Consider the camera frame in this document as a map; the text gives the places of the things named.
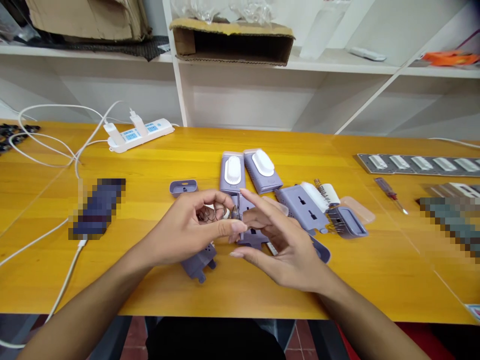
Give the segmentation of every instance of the cardboard box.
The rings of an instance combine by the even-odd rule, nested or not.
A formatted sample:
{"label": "cardboard box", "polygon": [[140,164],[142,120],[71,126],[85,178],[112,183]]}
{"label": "cardboard box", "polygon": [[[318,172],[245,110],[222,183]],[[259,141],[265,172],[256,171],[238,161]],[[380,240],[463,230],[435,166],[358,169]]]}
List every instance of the cardboard box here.
{"label": "cardboard box", "polygon": [[171,22],[177,57],[211,61],[286,66],[294,43],[292,29],[272,23],[223,23],[192,18]]}
{"label": "cardboard box", "polygon": [[35,27],[71,37],[142,41],[151,32],[143,0],[26,0]]}

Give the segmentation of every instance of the orange object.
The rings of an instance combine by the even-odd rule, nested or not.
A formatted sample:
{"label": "orange object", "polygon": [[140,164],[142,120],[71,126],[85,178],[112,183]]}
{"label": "orange object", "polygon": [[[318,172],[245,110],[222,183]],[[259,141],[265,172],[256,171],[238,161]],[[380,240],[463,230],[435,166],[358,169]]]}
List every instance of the orange object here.
{"label": "orange object", "polygon": [[465,53],[461,50],[454,51],[440,51],[440,52],[427,52],[422,58],[431,62],[433,66],[458,66],[458,65],[472,65],[480,60],[480,56]]}

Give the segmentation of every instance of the shelving unit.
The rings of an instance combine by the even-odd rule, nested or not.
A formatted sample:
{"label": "shelving unit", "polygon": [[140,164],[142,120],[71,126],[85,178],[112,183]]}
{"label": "shelving unit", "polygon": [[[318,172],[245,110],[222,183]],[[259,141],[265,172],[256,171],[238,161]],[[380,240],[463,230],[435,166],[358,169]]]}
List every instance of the shelving unit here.
{"label": "shelving unit", "polygon": [[[176,16],[170,0],[144,3],[153,33],[168,35],[170,53],[147,63],[123,54],[0,45],[0,100],[15,110],[70,103],[99,111],[126,100],[146,121],[165,117],[184,126],[478,140],[480,69],[409,67],[422,51],[451,49],[472,34],[475,1],[353,0],[318,60],[299,54],[322,2],[278,1],[276,21],[296,36],[287,66],[179,60],[167,29]],[[353,46],[387,59],[352,55]],[[0,116],[9,116],[3,110]],[[69,109],[29,115],[98,121]],[[121,106],[112,116],[128,118]]]}

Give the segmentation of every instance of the yellow wooden tabletop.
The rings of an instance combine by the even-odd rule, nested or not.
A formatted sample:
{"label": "yellow wooden tabletop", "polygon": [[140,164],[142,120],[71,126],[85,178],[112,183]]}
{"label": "yellow wooden tabletop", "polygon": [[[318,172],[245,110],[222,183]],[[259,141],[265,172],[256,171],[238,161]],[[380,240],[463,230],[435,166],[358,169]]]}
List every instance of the yellow wooden tabletop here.
{"label": "yellow wooden tabletop", "polygon": [[[64,140],[75,151],[92,124],[41,122],[41,132]],[[119,125],[120,131],[129,125]],[[94,140],[106,139],[101,130]],[[68,159],[27,139],[21,149],[50,164]],[[354,160],[357,153],[478,156],[478,150],[433,140],[333,136],[207,128],[176,128],[125,153],[106,143],[88,147],[80,176],[87,187],[98,178],[125,178],[117,216],[100,240],[82,250],[64,305],[138,242],[174,199],[169,184],[196,179],[200,189],[218,188],[223,151],[263,148],[284,186],[319,178],[340,197],[352,196],[376,215],[366,238],[316,238],[332,254],[329,266],[394,321],[475,324],[463,303],[480,303],[480,265],[420,212],[415,199],[426,184],[480,183],[474,178],[393,175],[387,178],[410,215],[402,214]],[[51,230],[79,203],[73,167],[33,163],[14,150],[0,156],[0,260]],[[247,176],[247,188],[254,190]],[[45,237],[0,268],[0,313],[48,313],[77,250],[68,226]],[[121,314],[156,316],[325,319],[315,296],[282,288],[246,261],[230,257],[234,245],[216,242],[215,270],[206,282],[191,280],[179,264],[155,268]]]}

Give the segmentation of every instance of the white oval button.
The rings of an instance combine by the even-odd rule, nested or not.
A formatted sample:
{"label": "white oval button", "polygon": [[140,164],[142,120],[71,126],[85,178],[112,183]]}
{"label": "white oval button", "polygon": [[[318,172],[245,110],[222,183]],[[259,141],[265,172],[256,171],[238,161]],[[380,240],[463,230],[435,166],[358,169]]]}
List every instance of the white oval button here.
{"label": "white oval button", "polygon": [[272,160],[270,160],[269,156],[265,151],[263,151],[262,149],[258,149],[251,158],[256,166],[256,169],[261,175],[265,177],[270,177],[274,174],[274,163],[272,162]]}
{"label": "white oval button", "polygon": [[225,162],[225,181],[236,185],[242,180],[242,163],[238,156],[230,156]]}

